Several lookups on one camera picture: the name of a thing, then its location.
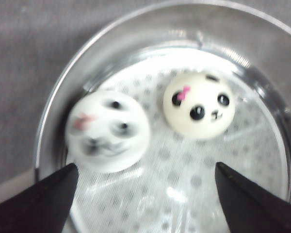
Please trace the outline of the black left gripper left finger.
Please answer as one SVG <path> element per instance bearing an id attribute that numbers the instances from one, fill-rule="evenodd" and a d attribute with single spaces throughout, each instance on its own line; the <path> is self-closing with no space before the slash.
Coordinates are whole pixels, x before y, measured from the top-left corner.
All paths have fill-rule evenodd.
<path id="1" fill-rule="evenodd" d="M 60 233 L 74 199 L 78 169 L 57 170 L 0 204 L 0 233 Z"/>

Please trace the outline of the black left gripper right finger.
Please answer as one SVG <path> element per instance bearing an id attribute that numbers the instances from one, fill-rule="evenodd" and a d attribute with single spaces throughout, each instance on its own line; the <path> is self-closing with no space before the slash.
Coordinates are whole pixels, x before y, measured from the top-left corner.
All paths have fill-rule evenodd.
<path id="1" fill-rule="evenodd" d="M 228 165 L 217 162 L 215 183 L 232 233 L 291 233 L 291 204 Z"/>

